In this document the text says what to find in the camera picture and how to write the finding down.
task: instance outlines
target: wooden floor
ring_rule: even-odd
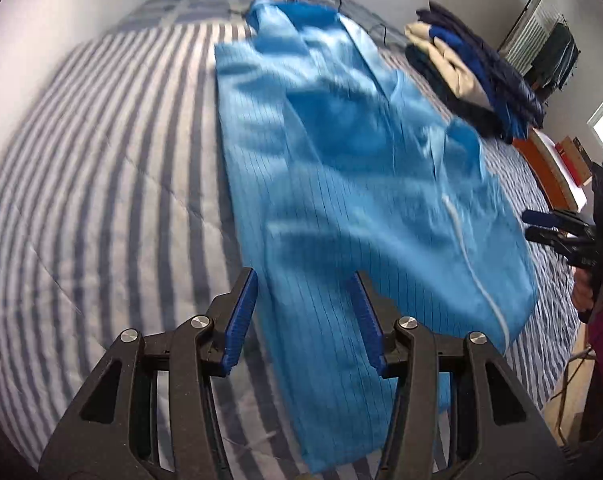
[[[579,336],[577,337],[573,354],[581,352],[585,349],[585,346],[585,325],[583,324],[579,331]],[[579,366],[580,361],[581,360],[576,360],[568,365],[568,377],[572,376],[574,370]],[[590,386],[590,378],[593,374],[594,366],[595,361],[585,361],[582,367],[579,368],[575,378],[568,386],[568,395],[566,396],[566,405],[561,423],[561,433],[568,442],[576,443],[579,437],[579,426],[581,424],[582,414],[584,413],[585,399],[588,394],[588,387]],[[555,388],[555,394],[558,394],[562,387],[562,380],[560,380],[559,384]],[[551,400],[544,408],[543,416],[557,443],[563,444],[559,436],[559,429],[557,427],[560,400],[561,397]]]

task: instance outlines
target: hand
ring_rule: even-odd
[[[584,269],[575,270],[575,286],[571,299],[579,312],[591,310],[595,306],[596,298],[593,298],[593,290],[590,287],[590,273]]]

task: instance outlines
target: stack of folded clothes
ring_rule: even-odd
[[[430,2],[406,25],[406,57],[456,115],[482,137],[511,143],[541,128],[545,110],[528,83],[452,12]]]

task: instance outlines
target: book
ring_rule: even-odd
[[[570,137],[566,137],[561,142],[557,143],[555,148],[559,153],[564,165],[573,177],[575,184],[578,186],[588,184],[593,177],[590,171],[590,166],[584,160],[581,152],[572,139]]]
[[[585,148],[581,145],[581,142],[579,141],[579,139],[577,137],[575,137],[573,139],[573,144],[575,145],[575,147],[579,151],[579,154],[584,159],[584,162],[588,165],[589,168],[591,168],[593,166],[593,162],[590,159],[590,157],[588,156],[588,153],[586,153]]]

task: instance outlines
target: metal rod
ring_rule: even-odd
[[[499,45],[499,47],[497,48],[497,51],[499,52],[502,47],[505,45],[505,42],[508,40],[508,37],[511,35],[512,31],[515,30],[515,27],[517,27],[517,25],[519,24],[519,20],[521,20],[521,17],[526,13],[526,11],[528,10],[528,6],[531,4],[532,0],[528,0],[528,2],[526,3],[526,6],[523,8],[523,10],[521,11],[521,13],[519,14],[519,16],[517,17],[517,19],[515,20],[515,25],[513,25],[510,30],[508,31],[508,33],[505,35],[504,37],[504,41],[501,42],[501,44]]]

